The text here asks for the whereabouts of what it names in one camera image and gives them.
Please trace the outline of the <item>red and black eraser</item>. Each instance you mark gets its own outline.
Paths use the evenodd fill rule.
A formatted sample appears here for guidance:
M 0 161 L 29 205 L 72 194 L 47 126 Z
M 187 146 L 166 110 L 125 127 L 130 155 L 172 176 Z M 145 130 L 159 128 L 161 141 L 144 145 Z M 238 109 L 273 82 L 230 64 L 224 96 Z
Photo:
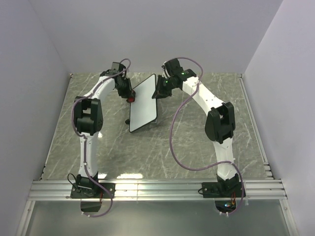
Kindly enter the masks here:
M 133 103 L 135 101 L 135 95 L 136 95 L 136 92 L 134 90 L 132 90 L 130 92 L 130 94 L 128 95 L 128 98 L 127 98 L 127 102 L 128 103 Z

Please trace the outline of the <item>small black-framed whiteboard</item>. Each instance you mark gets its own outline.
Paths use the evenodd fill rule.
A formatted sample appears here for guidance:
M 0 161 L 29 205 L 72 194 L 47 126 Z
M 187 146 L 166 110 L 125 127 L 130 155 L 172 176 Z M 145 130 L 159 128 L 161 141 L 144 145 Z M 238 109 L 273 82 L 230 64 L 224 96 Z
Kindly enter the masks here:
M 156 90 L 156 83 L 157 76 L 152 74 L 133 89 L 135 91 L 135 101 L 130 104 L 129 109 L 130 133 L 157 119 L 157 99 L 152 98 Z

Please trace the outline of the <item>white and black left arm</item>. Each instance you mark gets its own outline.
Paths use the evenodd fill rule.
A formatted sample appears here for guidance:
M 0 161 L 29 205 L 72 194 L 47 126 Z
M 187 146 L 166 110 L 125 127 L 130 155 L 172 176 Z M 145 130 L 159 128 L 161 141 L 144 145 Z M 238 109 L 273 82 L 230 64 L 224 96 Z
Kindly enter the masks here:
M 83 192 L 87 197 L 98 195 L 101 186 L 98 184 L 98 168 L 96 162 L 97 137 L 103 126 L 101 102 L 113 90 L 128 103 L 135 101 L 136 92 L 127 77 L 128 66 L 113 62 L 110 69 L 102 72 L 97 83 L 83 96 L 77 96 L 71 110 L 71 125 L 80 140 L 80 169 L 76 183 L 76 191 Z

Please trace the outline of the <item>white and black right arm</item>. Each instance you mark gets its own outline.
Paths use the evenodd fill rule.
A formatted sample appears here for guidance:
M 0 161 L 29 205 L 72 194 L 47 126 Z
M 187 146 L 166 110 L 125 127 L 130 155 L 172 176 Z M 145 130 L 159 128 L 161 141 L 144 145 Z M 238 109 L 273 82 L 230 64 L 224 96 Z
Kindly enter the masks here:
M 220 195 L 227 197 L 242 186 L 241 175 L 234 164 L 232 151 L 233 135 L 236 127 L 234 106 L 223 102 L 202 84 L 202 75 L 191 69 L 183 69 L 179 59 L 174 58 L 163 63 L 163 74 L 158 76 L 152 98 L 170 97 L 174 89 L 180 89 L 188 98 L 179 106 L 178 111 L 193 99 L 205 112 L 207 118 L 205 133 L 213 142 L 217 161 L 216 188 Z

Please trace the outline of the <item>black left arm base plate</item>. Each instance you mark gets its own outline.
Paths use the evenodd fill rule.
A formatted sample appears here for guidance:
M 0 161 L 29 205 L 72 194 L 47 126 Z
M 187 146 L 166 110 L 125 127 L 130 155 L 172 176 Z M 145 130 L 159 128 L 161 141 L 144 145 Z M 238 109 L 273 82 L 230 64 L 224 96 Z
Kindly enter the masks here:
M 109 194 L 106 193 L 102 188 L 97 185 L 94 185 L 93 188 L 86 187 L 72 187 L 70 198 L 71 199 L 109 199 L 110 197 L 114 197 L 115 195 L 115 187 L 116 185 L 112 182 L 110 183 L 101 183 L 102 187 L 109 191 Z

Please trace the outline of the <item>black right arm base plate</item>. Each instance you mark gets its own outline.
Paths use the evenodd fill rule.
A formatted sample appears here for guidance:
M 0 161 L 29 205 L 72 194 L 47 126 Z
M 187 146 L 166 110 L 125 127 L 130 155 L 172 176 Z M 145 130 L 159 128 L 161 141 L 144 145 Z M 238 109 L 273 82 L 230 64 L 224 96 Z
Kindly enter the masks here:
M 225 182 L 203 182 L 197 191 L 203 198 L 231 198 L 242 197 L 241 182 L 236 184 L 226 184 Z

